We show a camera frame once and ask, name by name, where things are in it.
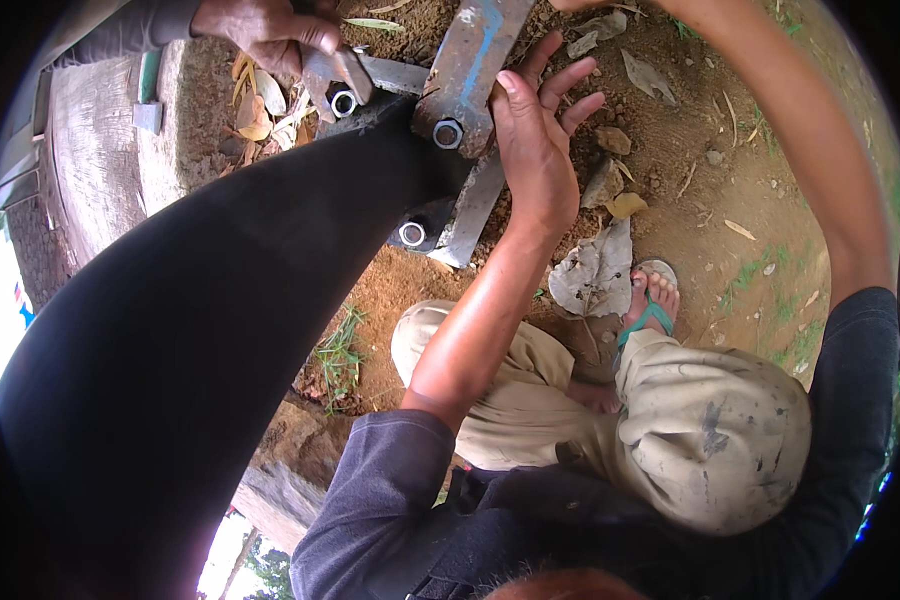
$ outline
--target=forearm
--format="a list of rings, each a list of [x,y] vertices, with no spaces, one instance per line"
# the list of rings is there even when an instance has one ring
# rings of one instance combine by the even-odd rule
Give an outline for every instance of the forearm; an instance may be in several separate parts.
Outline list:
[[[190,40],[190,23],[201,0],[131,0],[53,61],[53,68],[80,66],[140,54],[173,40]]]
[[[456,434],[487,390],[560,237],[511,226],[427,344],[401,408],[437,415]]]
[[[873,167],[844,109],[803,52],[750,0],[661,2],[746,84],[814,211],[830,255],[830,306],[892,288],[890,241]]]

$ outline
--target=green handle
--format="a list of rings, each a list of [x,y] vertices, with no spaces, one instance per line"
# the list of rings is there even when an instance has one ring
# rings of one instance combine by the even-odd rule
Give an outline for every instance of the green handle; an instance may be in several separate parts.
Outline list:
[[[140,104],[156,100],[156,78],[160,74],[160,57],[162,55],[162,48],[144,53],[140,62],[140,87],[137,91],[137,101]]]

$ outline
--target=beige pants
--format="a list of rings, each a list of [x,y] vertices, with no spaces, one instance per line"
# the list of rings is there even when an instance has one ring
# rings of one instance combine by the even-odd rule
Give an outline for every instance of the beige pants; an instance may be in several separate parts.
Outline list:
[[[453,306],[420,302],[397,322],[390,352],[404,385]],[[460,426],[456,453],[505,471],[553,465],[564,446],[670,521],[711,535],[753,529],[792,497],[810,448],[810,407],[778,366],[637,331],[616,375],[623,410],[595,414],[564,393],[573,364],[560,342],[521,322]]]

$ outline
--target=tree trunk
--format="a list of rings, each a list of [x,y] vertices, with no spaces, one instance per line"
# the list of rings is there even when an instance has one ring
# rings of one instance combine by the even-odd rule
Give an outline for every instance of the tree trunk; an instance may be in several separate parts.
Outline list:
[[[226,578],[226,584],[223,586],[223,593],[219,594],[219,600],[227,600],[227,593],[230,592],[230,586],[233,585],[233,580],[237,578],[237,573],[239,573],[240,569],[244,567],[244,563],[247,562],[247,557],[251,555],[253,544],[259,537],[259,529],[254,527],[250,530],[250,535],[246,537],[246,541],[243,543],[243,549],[240,550],[240,555],[237,557],[237,561],[233,563],[233,570],[230,571],[230,576]]]

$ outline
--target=dirty cloth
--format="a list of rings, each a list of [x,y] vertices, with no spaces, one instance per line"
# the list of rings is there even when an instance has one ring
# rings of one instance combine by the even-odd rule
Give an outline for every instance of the dirty cloth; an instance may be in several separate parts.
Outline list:
[[[453,306],[420,302],[397,322],[390,353],[404,385]],[[709,535],[749,531],[792,497],[810,448],[810,405],[779,366],[635,331],[616,375],[624,409],[594,414],[564,394],[573,364],[560,342],[521,322],[490,389],[460,426],[456,453],[506,471],[555,465],[568,444],[618,489]]]
[[[453,433],[422,411],[367,414],[293,552],[294,595],[462,600],[540,570],[595,568],[657,599],[813,597],[850,550],[884,467],[899,361],[889,290],[863,290],[833,309],[796,492],[776,517],[736,535],[698,534],[651,507],[641,513],[625,501],[643,502],[563,463],[473,469],[458,501],[434,507]],[[454,512],[448,530],[441,519]]]

